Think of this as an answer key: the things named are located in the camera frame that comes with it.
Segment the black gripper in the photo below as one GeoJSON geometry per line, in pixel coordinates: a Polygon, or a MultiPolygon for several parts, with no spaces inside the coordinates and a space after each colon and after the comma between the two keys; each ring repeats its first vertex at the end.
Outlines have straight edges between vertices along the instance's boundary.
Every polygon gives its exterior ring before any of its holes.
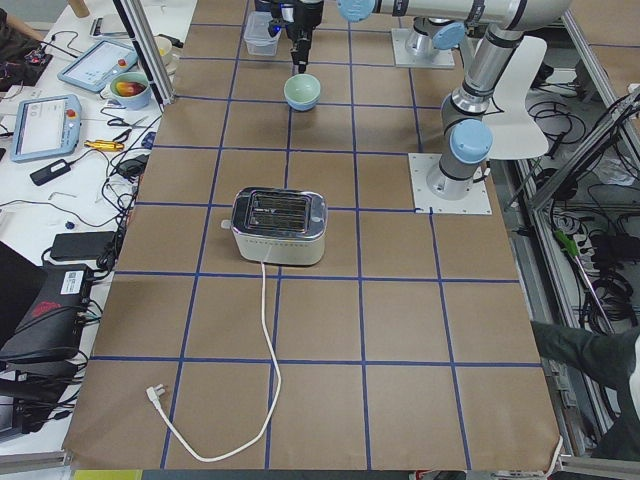
{"type": "Polygon", "coordinates": [[[292,62],[298,64],[299,73],[305,73],[309,61],[308,41],[312,40],[314,30],[322,22],[324,2],[321,0],[263,0],[255,1],[254,7],[258,12],[269,13],[271,19],[268,22],[267,31],[270,37],[275,37],[283,30],[286,31],[287,37],[294,42],[291,48],[292,62]]]}

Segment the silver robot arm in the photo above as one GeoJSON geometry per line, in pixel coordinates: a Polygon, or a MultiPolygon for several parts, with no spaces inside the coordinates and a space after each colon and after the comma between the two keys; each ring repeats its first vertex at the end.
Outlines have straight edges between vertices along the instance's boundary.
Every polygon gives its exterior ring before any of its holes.
{"type": "Polygon", "coordinates": [[[341,16],[361,22],[373,14],[460,21],[487,25],[464,80],[441,107],[444,152],[426,175],[428,188],[445,200],[467,195],[473,176],[487,159],[493,135],[482,122],[495,87],[524,33],[545,27],[568,10],[568,1],[339,1],[341,16]]]}

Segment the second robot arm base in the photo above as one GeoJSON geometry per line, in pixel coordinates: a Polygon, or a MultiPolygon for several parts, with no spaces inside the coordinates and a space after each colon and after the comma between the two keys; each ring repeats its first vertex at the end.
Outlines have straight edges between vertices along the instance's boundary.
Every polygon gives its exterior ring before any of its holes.
{"type": "Polygon", "coordinates": [[[444,18],[415,17],[412,29],[428,35],[439,50],[457,47],[466,34],[463,22],[444,18]]]}

